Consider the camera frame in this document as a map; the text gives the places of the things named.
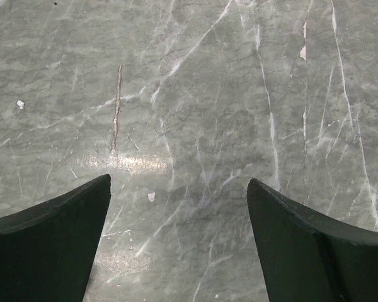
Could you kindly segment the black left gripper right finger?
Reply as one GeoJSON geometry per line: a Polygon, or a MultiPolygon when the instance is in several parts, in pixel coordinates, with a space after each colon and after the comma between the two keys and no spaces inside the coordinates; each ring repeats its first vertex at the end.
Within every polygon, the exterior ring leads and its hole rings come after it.
{"type": "Polygon", "coordinates": [[[300,204],[257,179],[249,217],[274,302],[377,301],[378,233],[300,204]]]}

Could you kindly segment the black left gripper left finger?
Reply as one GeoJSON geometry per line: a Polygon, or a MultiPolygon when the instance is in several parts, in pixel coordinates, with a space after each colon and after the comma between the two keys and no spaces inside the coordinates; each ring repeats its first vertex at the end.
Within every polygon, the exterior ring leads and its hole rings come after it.
{"type": "Polygon", "coordinates": [[[111,198],[99,176],[0,218],[0,301],[82,301],[111,198]]]}

